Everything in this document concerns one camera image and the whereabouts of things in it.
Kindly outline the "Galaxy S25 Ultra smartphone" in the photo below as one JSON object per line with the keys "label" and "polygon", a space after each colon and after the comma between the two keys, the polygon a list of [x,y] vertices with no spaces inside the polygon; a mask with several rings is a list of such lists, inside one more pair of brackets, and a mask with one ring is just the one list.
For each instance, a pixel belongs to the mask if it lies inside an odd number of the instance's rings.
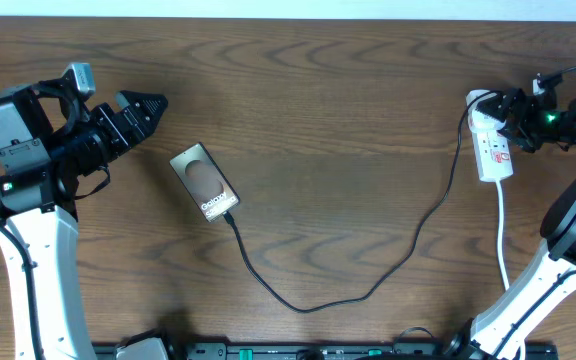
{"label": "Galaxy S25 Ultra smartphone", "polygon": [[240,204],[240,197],[201,142],[169,163],[208,222]]}

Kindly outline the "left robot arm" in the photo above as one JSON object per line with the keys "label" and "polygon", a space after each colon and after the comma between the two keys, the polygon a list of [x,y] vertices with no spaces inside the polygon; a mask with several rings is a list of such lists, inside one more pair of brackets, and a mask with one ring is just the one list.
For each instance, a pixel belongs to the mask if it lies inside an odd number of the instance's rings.
{"label": "left robot arm", "polygon": [[0,93],[0,249],[17,359],[95,359],[77,270],[79,179],[154,132],[165,96],[122,90],[120,109],[86,106],[67,77]]}

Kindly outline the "white power strip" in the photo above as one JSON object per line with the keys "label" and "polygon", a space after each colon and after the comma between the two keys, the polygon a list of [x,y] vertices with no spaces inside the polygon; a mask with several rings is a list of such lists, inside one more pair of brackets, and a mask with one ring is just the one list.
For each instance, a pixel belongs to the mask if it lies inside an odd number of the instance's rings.
{"label": "white power strip", "polygon": [[477,108],[483,100],[494,97],[485,93],[483,89],[476,89],[467,94],[466,102],[470,106],[467,123],[472,133],[479,180],[500,183],[513,175],[513,167],[508,140],[498,133],[503,123]]}

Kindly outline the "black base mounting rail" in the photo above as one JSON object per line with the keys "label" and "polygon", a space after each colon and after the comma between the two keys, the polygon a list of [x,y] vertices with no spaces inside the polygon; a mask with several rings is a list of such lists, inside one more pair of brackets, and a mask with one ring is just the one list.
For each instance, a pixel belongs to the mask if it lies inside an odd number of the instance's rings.
{"label": "black base mounting rail", "polygon": [[250,345],[224,343],[194,343],[181,350],[165,353],[164,359],[187,360],[351,360],[384,359],[443,359],[441,346],[432,340],[400,341],[395,345]]}

